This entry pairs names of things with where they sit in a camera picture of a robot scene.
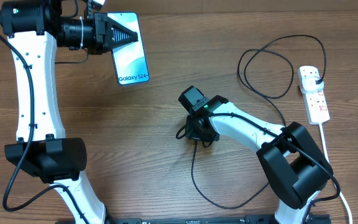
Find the blue smartphone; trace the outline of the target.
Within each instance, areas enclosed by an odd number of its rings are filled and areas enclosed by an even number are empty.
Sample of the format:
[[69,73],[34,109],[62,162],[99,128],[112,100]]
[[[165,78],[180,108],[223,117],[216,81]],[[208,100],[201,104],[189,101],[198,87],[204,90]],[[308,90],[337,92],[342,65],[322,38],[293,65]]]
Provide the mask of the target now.
[[138,15],[134,12],[111,12],[108,16],[138,34],[138,41],[112,50],[112,59],[119,85],[149,81]]

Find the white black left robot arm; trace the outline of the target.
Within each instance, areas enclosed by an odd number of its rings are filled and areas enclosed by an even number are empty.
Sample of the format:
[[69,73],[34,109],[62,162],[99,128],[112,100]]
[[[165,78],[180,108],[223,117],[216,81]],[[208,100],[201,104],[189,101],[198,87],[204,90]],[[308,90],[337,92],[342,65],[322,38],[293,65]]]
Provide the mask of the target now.
[[0,40],[14,58],[19,102],[16,142],[5,146],[16,171],[38,177],[56,190],[75,223],[112,223],[85,172],[81,138],[68,138],[60,117],[55,81],[60,47],[100,55],[140,41],[140,33],[88,1],[85,14],[64,16],[60,1],[6,1],[0,10]]

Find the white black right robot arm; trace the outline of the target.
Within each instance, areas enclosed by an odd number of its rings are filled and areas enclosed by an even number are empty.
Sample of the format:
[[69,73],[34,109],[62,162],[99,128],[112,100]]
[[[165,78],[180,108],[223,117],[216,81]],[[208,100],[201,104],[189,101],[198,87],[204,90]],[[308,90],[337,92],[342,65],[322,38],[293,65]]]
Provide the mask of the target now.
[[187,88],[178,100],[188,116],[177,139],[187,137],[209,147],[220,136],[228,136],[256,154],[279,198],[271,223],[330,223],[328,216],[317,217],[310,211],[320,202],[320,191],[334,178],[333,170],[303,125],[262,121],[225,97],[216,95],[209,99],[194,86]]

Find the white charger plug adapter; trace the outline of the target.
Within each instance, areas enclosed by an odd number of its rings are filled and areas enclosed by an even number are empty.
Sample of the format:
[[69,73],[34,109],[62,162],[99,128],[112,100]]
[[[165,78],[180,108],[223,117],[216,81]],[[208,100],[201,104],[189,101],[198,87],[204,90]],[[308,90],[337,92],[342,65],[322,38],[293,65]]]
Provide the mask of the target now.
[[324,82],[317,84],[319,79],[317,77],[301,77],[300,90],[303,94],[312,94],[323,90]]

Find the white power strip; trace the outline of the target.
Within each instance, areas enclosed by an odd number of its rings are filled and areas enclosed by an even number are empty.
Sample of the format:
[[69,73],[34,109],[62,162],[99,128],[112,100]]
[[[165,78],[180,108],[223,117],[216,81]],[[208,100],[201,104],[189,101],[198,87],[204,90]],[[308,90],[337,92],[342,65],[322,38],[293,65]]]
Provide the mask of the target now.
[[[320,80],[318,69],[313,66],[302,66],[298,69],[298,79],[301,77],[317,77]],[[309,124],[323,124],[330,120],[327,102],[324,91],[314,92],[312,94],[303,94],[306,115]]]

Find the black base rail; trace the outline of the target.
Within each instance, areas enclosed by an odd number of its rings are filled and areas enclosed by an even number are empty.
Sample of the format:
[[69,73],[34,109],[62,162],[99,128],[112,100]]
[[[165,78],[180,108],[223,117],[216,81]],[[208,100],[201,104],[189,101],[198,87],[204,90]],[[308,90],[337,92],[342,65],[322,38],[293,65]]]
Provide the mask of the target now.
[[244,218],[194,218],[194,219],[156,219],[142,220],[140,218],[108,219],[110,224],[277,224],[274,215],[246,215]]

